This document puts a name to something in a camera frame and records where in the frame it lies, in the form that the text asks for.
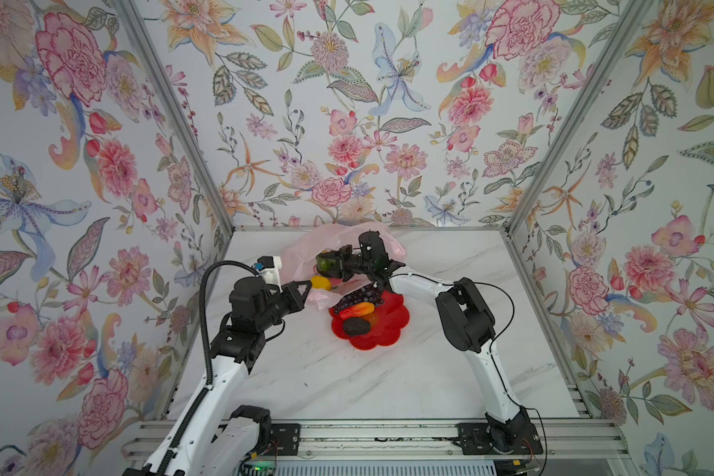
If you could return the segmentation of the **yellow lemon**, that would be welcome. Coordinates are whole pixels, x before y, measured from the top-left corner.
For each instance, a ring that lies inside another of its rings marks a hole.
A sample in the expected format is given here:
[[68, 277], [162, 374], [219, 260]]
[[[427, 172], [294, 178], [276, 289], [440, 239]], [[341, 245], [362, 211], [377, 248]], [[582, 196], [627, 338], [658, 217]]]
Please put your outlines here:
[[311, 285], [314, 289], [321, 291], [330, 291], [332, 288], [330, 279], [323, 276], [313, 276]]

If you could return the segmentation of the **pink plastic bag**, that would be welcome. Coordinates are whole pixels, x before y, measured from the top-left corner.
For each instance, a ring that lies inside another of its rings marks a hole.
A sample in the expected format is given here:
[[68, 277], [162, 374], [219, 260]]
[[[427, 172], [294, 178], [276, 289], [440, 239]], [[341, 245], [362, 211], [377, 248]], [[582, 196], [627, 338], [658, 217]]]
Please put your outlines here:
[[[343, 246], [351, 245], [359, 251], [359, 236], [367, 231], [377, 231], [384, 242], [391, 259], [404, 262], [407, 250], [400, 241], [390, 233], [390, 228], [382, 223], [365, 222], [354, 226], [329, 224], [319, 226], [307, 232], [294, 244], [286, 248], [280, 256], [282, 269], [280, 272], [283, 284], [291, 281], [309, 281], [317, 274], [317, 255], [321, 252], [336, 251]], [[313, 288], [307, 296], [307, 309], [328, 311], [347, 294], [368, 285], [369, 279], [357, 275], [348, 282], [341, 279], [332, 280], [332, 289]]]

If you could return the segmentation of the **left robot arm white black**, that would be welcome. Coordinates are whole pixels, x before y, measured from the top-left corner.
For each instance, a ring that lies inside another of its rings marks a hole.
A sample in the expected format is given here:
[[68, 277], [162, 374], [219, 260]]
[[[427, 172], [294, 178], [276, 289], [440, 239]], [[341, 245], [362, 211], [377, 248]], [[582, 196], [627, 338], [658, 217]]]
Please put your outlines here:
[[282, 286], [261, 276], [237, 281], [230, 312], [212, 340], [204, 337], [205, 372], [168, 435], [140, 468], [126, 475], [236, 475], [271, 446], [270, 412], [240, 406], [222, 422], [235, 392], [250, 376], [267, 344], [266, 332], [305, 308], [313, 284]]

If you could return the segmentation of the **dark purple grape bunch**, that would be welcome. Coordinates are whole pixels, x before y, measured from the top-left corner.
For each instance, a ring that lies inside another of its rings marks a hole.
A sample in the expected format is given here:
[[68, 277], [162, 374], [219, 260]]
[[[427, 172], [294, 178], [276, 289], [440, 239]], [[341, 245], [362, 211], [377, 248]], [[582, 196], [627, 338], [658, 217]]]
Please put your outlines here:
[[345, 309], [361, 303], [372, 303], [374, 307], [380, 307], [384, 303], [383, 291], [373, 285], [367, 285], [343, 297], [332, 310], [335, 313], [342, 313]]

